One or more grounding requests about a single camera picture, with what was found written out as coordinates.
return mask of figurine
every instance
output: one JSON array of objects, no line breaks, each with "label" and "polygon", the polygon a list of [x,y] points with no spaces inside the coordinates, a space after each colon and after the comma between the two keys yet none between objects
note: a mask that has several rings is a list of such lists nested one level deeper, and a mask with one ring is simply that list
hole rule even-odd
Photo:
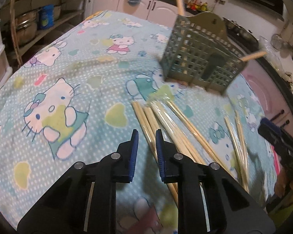
[{"label": "figurine", "polygon": [[207,11],[207,2],[202,4],[201,11]]}]

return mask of metal screw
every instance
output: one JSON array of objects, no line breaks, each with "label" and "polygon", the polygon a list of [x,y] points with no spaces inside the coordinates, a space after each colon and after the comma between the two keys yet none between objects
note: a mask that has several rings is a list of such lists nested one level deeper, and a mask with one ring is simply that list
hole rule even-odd
[{"label": "metal screw", "polygon": [[176,154],[174,155],[174,159],[181,160],[181,159],[183,159],[183,155],[180,154],[180,153],[176,153]]},{"label": "metal screw", "polygon": [[83,166],[84,166],[83,162],[77,162],[77,163],[74,164],[74,168],[77,169],[77,170],[83,168]]},{"label": "metal screw", "polygon": [[121,157],[121,155],[117,152],[114,152],[113,154],[111,154],[112,159],[119,159],[120,157]]},{"label": "metal screw", "polygon": [[211,168],[214,170],[218,170],[220,168],[220,165],[218,163],[211,163]]}]

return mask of bamboo skewer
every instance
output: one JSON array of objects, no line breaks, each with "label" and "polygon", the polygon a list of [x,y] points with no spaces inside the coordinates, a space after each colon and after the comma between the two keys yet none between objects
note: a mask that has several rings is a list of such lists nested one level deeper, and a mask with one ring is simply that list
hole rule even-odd
[{"label": "bamboo skewer", "polygon": [[227,125],[228,131],[229,131],[232,143],[233,143],[234,151],[235,151],[237,159],[238,159],[238,164],[240,166],[242,186],[243,186],[244,190],[249,193],[249,188],[248,188],[248,184],[247,184],[247,176],[246,176],[245,167],[244,167],[242,155],[241,155],[242,152],[240,152],[240,150],[238,148],[238,143],[237,143],[237,140],[234,136],[233,128],[230,124],[229,118],[227,116],[225,116],[224,119],[225,119],[225,123]]},{"label": "bamboo skewer", "polygon": [[166,102],[168,107],[175,113],[175,115],[185,124],[185,126],[190,130],[190,132],[194,135],[197,141],[202,145],[202,147],[206,150],[208,155],[212,158],[213,161],[218,162],[222,168],[224,168],[231,176],[232,173],[227,167],[227,165],[221,160],[218,154],[213,150],[213,148],[209,145],[207,140],[201,133],[197,130],[197,128],[193,125],[193,123],[184,115],[182,111],[172,102]]},{"label": "bamboo skewer", "polygon": [[157,103],[159,102],[151,103],[151,107],[177,146],[179,152],[190,157],[194,162],[204,164],[205,161],[198,154],[194,146],[188,141],[188,138],[186,138],[172,119],[165,113],[161,103],[159,103],[159,105],[157,105]]},{"label": "bamboo skewer", "polygon": [[[146,115],[151,127],[153,128],[153,133],[154,133],[154,136],[155,136],[156,131],[158,129],[160,129],[160,126],[158,125],[157,120],[156,120],[156,118],[154,116],[154,113],[153,113],[153,111],[152,111],[152,109],[150,107],[144,107],[143,110],[144,110],[144,113],[145,113],[145,115]],[[175,187],[175,190],[178,191],[178,184],[173,183],[173,186]]]},{"label": "bamboo skewer", "polygon": [[[147,118],[140,106],[140,104],[137,102],[137,101],[133,101],[131,103],[134,111],[135,111],[135,114],[138,118],[138,121],[141,125],[141,128],[143,130],[143,133],[145,135],[145,138],[147,140],[147,143],[149,144],[149,147],[153,153],[153,156],[156,160],[156,163],[158,164],[158,159],[157,159],[157,153],[156,153],[156,145],[155,145],[155,136],[154,134],[152,133],[152,129],[147,121]],[[167,184],[167,187],[169,189],[169,191],[171,192],[174,200],[175,200],[175,203],[176,205],[178,206],[178,192],[177,192],[177,189],[176,187],[173,185],[173,184]]]},{"label": "bamboo skewer", "polygon": [[243,163],[245,166],[245,174],[247,177],[247,181],[248,181],[248,177],[249,177],[249,172],[248,172],[248,157],[247,157],[247,149],[246,149],[246,145],[245,145],[245,138],[244,138],[244,133],[243,133],[243,128],[241,125],[241,120],[240,120],[240,116],[237,110],[235,110],[235,121],[236,121],[236,126],[237,126],[237,132],[238,132],[238,136],[239,136],[239,140],[240,140],[240,144],[242,147],[242,152],[243,152]]}]

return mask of kitchen cabinet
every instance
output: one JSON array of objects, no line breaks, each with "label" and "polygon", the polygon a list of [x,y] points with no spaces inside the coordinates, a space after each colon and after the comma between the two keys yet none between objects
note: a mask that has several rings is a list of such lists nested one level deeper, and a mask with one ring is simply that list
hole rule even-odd
[{"label": "kitchen cabinet", "polygon": [[284,110],[284,114],[274,120],[279,125],[279,121],[290,112],[290,108],[271,77],[255,60],[249,61],[241,74],[259,98],[268,119]]},{"label": "kitchen cabinet", "polygon": [[119,0],[117,11],[146,20],[153,0],[141,0],[137,5],[130,5],[128,0]]},{"label": "kitchen cabinet", "polygon": [[85,18],[98,11],[117,11],[119,0],[87,0]]},{"label": "kitchen cabinet", "polygon": [[178,14],[178,8],[174,5],[154,0],[150,7],[147,20],[163,26],[173,27]]},{"label": "kitchen cabinet", "polygon": [[283,118],[278,122],[277,125],[284,125],[283,129],[293,137],[293,115],[291,112],[283,116]]}]

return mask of white cabinet door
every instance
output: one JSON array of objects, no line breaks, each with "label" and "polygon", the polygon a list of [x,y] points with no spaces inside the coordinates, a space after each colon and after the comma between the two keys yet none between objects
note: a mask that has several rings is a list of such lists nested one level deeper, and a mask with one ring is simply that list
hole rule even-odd
[{"label": "white cabinet door", "polygon": [[178,8],[176,6],[154,0],[150,7],[150,13],[147,20],[163,26],[173,27],[175,25],[177,14]]},{"label": "white cabinet door", "polygon": [[153,0],[141,0],[139,4],[131,6],[128,0],[119,0],[117,11],[147,19]]},{"label": "white cabinet door", "polygon": [[91,16],[98,11],[117,11],[119,0],[87,0],[85,17]]}]

